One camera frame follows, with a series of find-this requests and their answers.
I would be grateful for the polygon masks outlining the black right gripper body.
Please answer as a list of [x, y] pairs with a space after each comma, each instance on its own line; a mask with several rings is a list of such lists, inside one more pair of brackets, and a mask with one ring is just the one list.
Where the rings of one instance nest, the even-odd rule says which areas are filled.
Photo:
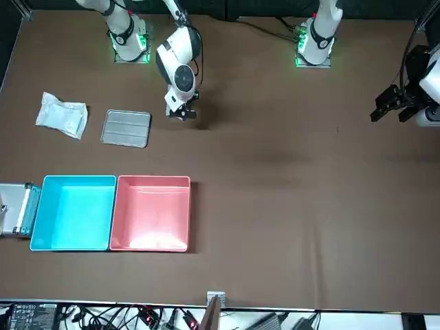
[[197, 112], [191, 110], [187, 104], [183, 104], [177, 110], [170, 111], [170, 116], [182, 121], [194, 120], [197, 118]]

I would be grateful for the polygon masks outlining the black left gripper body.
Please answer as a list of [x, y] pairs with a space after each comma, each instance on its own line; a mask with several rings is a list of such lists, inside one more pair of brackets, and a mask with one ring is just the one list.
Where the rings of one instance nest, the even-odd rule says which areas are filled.
[[401, 101], [411, 110], [418, 110], [420, 103], [426, 99], [419, 83], [426, 73], [429, 59], [429, 47], [416, 45], [409, 51], [404, 61], [404, 72], [399, 77], [399, 89]]

